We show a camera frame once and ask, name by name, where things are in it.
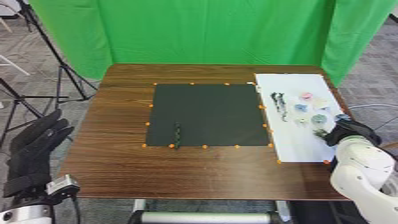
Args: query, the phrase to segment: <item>small toy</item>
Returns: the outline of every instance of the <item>small toy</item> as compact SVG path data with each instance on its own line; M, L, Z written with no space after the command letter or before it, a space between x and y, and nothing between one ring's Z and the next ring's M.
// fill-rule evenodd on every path
M311 118L311 121L315 124L325 124L327 123L327 116L323 114L316 114Z
M329 107L331 107L329 101L325 99L316 99L315 100L315 109L327 110Z
M297 109L300 112L307 112L307 105L304 105L304 104L295 104L295 109Z
M297 121L300 124L306 124L306 123L307 123L307 119L306 119L306 118L299 118L295 121Z
M350 118L350 116L347 114L338 114L336 117L334 117L334 121L339 121L339 120L350 121L352 118Z
M313 99L313 93L302 93L302 99L309 101Z

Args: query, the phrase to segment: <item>small object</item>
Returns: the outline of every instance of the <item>small object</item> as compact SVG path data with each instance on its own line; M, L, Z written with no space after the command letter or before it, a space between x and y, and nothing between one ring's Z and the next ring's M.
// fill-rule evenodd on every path
M286 102L284 102L284 99L283 99L283 95L284 93L272 93L270 94L270 98L274 100L274 103L276 103L276 107L277 107L277 112L281 114L281 118L283 118L283 121L286 121L286 116L288 116L288 110L286 110Z
M315 109L327 110L329 107L331 107L329 101L325 99L316 99L315 100Z
M336 117L334 117L334 121L339 121L339 120L350 121L352 118L347 114L338 114Z
M174 124L174 148L180 149L181 145L181 124Z
M302 99L309 101L313 99L313 93L302 93Z
M299 124L306 124L307 123L307 119L306 118L299 118L295 121L297 121Z
M295 109L297 109L300 112L307 112L307 105L304 105L304 104L297 104L297 105L295 105Z
M327 123L327 116L323 114L316 114L311 118L311 121L315 124L325 124Z
M323 139L329 132L323 129L315 130L315 135Z

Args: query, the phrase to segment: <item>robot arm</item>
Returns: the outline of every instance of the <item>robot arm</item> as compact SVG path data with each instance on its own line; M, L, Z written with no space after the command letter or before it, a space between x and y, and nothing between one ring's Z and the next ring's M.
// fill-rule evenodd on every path
M359 132L357 124L345 120L341 128L338 121L332 133L325 137L329 145L339 142L331 184L341 195L352 199L366 221L371 224L393 224L398 223L398 197L384 194L380 188L395 172L395 159L375 147L380 138L375 137L371 129L366 130L361 125Z

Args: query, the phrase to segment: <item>black mat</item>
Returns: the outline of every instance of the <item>black mat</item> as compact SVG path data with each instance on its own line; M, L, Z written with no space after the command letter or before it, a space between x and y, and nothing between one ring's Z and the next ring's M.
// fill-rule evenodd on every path
M260 98L252 85L156 85L146 143L181 146L265 146Z

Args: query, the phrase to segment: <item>blue object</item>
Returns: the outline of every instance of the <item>blue object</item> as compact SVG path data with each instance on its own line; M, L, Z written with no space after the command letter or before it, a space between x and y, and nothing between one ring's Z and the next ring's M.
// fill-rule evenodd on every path
M334 117L334 121L339 121L339 120L350 121L352 117L347 114L338 114L336 117Z
M307 112L307 105L304 105L304 104L297 104L297 105L295 105L295 109L297 109L299 111L302 111L302 112Z

